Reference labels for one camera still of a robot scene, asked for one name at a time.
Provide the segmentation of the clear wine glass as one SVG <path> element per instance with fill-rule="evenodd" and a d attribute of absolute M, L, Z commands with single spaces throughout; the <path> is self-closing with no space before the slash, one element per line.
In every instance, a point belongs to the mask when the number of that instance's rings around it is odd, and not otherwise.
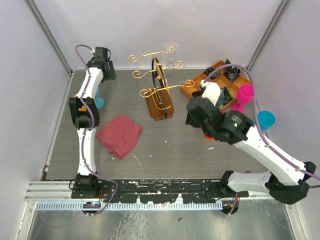
<path fill-rule="evenodd" d="M 167 68 L 175 67 L 175 63 L 173 60 L 173 54 L 178 50 L 179 45 L 176 42 L 167 42 L 164 45 L 165 51 L 168 53 L 168 61 L 166 63 Z"/>

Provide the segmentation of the pink wine glass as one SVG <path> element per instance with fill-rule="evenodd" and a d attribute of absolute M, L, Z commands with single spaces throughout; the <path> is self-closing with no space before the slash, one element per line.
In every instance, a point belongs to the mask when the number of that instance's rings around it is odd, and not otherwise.
<path fill-rule="evenodd" d="M 249 103 L 254 97 L 254 88 L 252 84 L 243 84 L 238 90 L 236 103 L 230 106 L 231 110 L 244 113 L 244 105 Z"/>

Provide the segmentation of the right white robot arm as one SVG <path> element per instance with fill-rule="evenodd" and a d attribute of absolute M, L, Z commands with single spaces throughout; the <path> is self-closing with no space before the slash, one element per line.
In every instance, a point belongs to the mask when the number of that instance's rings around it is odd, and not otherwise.
<path fill-rule="evenodd" d="M 236 110 L 222 113 L 218 99 L 217 85 L 208 84 L 201 95 L 192 97 L 186 105 L 187 116 L 206 136 L 246 152 L 268 170 L 262 173 L 228 170 L 217 184 L 220 193 L 225 197 L 247 191 L 267 193 L 287 205 L 304 199 L 311 188 L 307 180 L 315 173 L 316 165 L 290 156 L 261 134 L 243 113 Z"/>

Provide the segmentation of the orange wine glass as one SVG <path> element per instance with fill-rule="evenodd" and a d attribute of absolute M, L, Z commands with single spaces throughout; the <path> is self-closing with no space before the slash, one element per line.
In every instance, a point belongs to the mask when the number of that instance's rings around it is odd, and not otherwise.
<path fill-rule="evenodd" d="M 78 107 L 78 108 L 77 108 L 77 111 L 81 113 L 81 112 L 86 112 L 87 109 L 86 109 L 85 106 L 82 106 L 82 107 Z"/>

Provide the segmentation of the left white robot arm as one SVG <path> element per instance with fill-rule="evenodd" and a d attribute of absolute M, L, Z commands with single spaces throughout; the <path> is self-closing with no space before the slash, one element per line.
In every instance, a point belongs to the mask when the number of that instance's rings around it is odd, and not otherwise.
<path fill-rule="evenodd" d="M 100 114 L 95 102 L 99 85 L 115 80 L 116 73 L 111 51 L 106 47 L 75 46 L 86 74 L 77 94 L 70 97 L 68 106 L 79 142 L 79 165 L 71 189 L 73 199 L 97 198 L 102 193 L 95 161 L 95 135 Z"/>

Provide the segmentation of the blue wine glass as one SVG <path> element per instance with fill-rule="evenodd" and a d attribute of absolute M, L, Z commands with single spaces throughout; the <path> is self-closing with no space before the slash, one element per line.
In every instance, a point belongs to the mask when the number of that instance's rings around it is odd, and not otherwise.
<path fill-rule="evenodd" d="M 267 110 L 259 111 L 257 114 L 254 115 L 253 124 L 254 126 L 257 126 L 255 117 L 257 117 L 260 129 L 262 132 L 267 131 L 276 123 L 275 115 L 272 112 Z"/>
<path fill-rule="evenodd" d="M 83 83 L 84 83 L 84 80 L 81 82 L 80 90 L 82 88 Z M 99 88 L 100 83 L 101 83 L 101 81 L 98 81 L 97 90 L 96 90 L 95 98 L 94 98 L 94 102 L 95 102 L 97 109 L 102 108 L 105 104 L 105 100 L 102 97 L 100 97 L 100 88 Z"/>

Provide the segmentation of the red wine glass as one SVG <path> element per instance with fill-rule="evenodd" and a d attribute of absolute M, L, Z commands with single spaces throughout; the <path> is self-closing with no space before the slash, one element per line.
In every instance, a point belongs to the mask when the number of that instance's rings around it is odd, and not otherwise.
<path fill-rule="evenodd" d="M 203 135 L 204 135 L 204 137 L 205 137 L 207 140 L 215 140 L 214 137 L 208 136 L 208 135 L 206 135 L 205 133 L 204 133 Z"/>

